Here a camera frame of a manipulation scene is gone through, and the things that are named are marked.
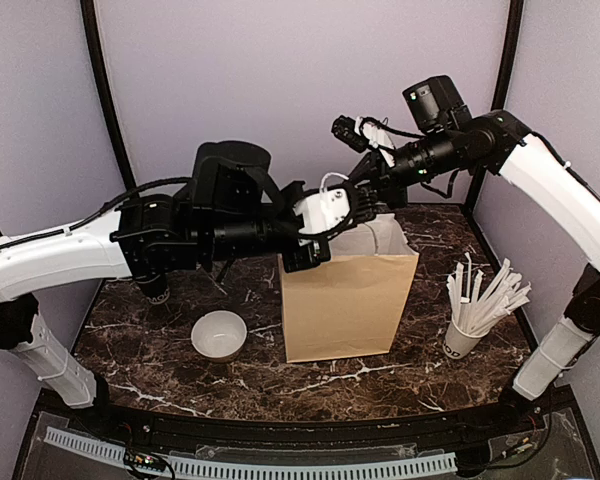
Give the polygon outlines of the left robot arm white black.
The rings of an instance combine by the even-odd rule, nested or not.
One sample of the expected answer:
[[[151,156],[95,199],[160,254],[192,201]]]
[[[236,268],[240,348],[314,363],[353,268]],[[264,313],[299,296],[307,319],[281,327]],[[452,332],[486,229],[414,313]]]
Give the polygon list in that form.
[[[83,367],[46,325],[36,292],[91,279],[136,282],[153,304],[169,297],[170,272],[279,253],[292,269],[329,258],[330,226],[302,209],[303,186],[279,188],[270,154],[242,141],[207,142],[192,174],[168,195],[157,180],[125,192],[75,223],[10,238],[0,231],[0,350],[51,387],[100,436],[121,427],[106,382]]]

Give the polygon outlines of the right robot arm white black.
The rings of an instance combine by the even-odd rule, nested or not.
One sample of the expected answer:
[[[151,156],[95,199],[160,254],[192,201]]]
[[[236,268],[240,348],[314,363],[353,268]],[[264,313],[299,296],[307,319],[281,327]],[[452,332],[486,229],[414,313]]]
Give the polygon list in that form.
[[[354,122],[372,151],[363,177],[378,192],[393,195],[450,171],[483,168],[549,214],[588,260],[562,317],[513,377],[513,395],[491,410],[491,426],[510,434],[529,416],[526,400],[540,397],[600,336],[600,197],[545,137],[511,113],[473,116],[449,76],[430,77],[402,95],[418,128],[405,135],[405,145],[394,146],[394,129],[377,119]]]

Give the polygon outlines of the black paper coffee cup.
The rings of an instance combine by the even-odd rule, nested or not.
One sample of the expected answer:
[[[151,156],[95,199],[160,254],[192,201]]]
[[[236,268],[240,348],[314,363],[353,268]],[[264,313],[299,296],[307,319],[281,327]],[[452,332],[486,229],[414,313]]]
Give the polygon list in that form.
[[[169,299],[170,288],[165,276],[157,276],[150,280],[137,280],[136,284],[152,305],[163,304]]]

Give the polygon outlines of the brown paper bag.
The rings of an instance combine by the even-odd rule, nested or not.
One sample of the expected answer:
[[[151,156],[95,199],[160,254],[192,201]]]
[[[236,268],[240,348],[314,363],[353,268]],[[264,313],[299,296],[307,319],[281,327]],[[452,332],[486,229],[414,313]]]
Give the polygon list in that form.
[[[316,268],[279,268],[289,363],[384,354],[396,335],[419,258],[396,215],[380,213],[329,247]]]

